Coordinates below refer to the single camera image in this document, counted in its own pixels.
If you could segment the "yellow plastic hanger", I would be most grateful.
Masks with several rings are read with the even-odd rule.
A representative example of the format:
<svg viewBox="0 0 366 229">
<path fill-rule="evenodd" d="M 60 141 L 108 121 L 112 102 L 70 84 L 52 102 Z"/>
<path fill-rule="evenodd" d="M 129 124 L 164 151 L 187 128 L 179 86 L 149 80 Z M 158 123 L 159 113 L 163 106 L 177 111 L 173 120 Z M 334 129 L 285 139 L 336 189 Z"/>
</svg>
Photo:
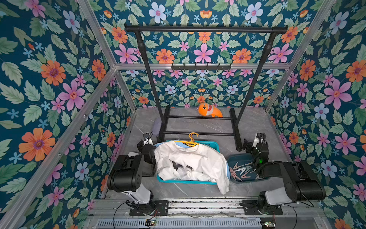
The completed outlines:
<svg viewBox="0 0 366 229">
<path fill-rule="evenodd" d="M 182 143 L 186 146 L 189 146 L 189 147 L 195 147 L 195 146 L 198 146 L 199 143 L 195 142 L 195 139 L 193 137 L 193 135 L 199 137 L 200 135 L 196 132 L 191 132 L 188 137 L 190 138 L 190 140 L 178 140 L 178 141 L 174 141 L 175 143 Z"/>
</svg>

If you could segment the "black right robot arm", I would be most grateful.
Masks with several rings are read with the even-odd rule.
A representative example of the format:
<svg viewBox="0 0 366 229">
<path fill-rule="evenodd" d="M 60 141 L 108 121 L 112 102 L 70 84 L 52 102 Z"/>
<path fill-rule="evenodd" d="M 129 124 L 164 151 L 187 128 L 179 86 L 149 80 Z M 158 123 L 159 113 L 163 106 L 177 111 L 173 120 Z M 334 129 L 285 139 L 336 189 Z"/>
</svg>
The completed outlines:
<svg viewBox="0 0 366 229">
<path fill-rule="evenodd" d="M 253 142 L 245 139 L 243 147 L 252 155 L 251 167 L 256 175 L 260 178 L 277 177 L 283 181 L 283 187 L 259 194 L 254 207 L 261 214 L 280 210 L 284 204 L 325 199 L 324 185 L 308 163 L 269 161 L 269 144 L 265 133 L 256 133 Z"/>
</svg>

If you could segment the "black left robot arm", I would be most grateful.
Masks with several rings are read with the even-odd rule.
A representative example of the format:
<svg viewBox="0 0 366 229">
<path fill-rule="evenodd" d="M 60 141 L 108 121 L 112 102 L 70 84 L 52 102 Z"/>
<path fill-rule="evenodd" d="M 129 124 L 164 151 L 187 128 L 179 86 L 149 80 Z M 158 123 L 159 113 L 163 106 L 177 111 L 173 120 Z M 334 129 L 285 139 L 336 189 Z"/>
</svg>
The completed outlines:
<svg viewBox="0 0 366 229">
<path fill-rule="evenodd" d="M 134 204 L 152 205 L 153 194 L 142 184 L 143 177 L 155 175 L 156 159 L 152 141 L 153 132 L 144 133 L 137 144 L 136 155 L 118 156 L 107 179 L 109 190 L 128 195 Z"/>
</svg>

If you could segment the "white t-shirt black print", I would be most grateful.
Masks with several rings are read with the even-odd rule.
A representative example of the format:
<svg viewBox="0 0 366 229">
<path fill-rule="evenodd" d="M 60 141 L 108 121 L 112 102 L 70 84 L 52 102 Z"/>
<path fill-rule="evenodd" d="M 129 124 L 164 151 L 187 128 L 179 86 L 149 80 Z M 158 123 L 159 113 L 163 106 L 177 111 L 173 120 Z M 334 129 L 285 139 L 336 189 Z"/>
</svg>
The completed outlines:
<svg viewBox="0 0 366 229">
<path fill-rule="evenodd" d="M 163 181 L 209 181 L 221 194 L 229 192 L 229 168 L 223 154 L 202 144 L 194 147 L 168 141 L 154 150 L 156 173 Z"/>
</svg>

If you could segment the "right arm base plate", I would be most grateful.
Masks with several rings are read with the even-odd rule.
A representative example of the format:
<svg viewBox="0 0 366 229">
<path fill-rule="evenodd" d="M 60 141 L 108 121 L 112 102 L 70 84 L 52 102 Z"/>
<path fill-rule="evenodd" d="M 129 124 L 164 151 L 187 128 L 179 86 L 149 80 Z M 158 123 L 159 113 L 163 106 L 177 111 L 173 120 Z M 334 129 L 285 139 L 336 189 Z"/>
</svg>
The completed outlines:
<svg viewBox="0 0 366 229">
<path fill-rule="evenodd" d="M 283 215 L 280 205 L 268 205 L 257 200 L 243 200 L 239 205 L 243 207 L 245 215 Z"/>
</svg>

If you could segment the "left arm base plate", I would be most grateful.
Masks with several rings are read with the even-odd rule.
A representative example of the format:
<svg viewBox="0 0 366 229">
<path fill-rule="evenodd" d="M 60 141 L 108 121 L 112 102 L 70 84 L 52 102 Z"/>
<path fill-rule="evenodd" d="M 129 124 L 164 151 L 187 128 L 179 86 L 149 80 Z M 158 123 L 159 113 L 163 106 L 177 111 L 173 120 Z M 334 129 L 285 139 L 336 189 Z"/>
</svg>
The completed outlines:
<svg viewBox="0 0 366 229">
<path fill-rule="evenodd" d="M 167 216 L 169 201 L 155 200 L 148 204 L 133 204 L 130 209 L 130 216 Z"/>
</svg>

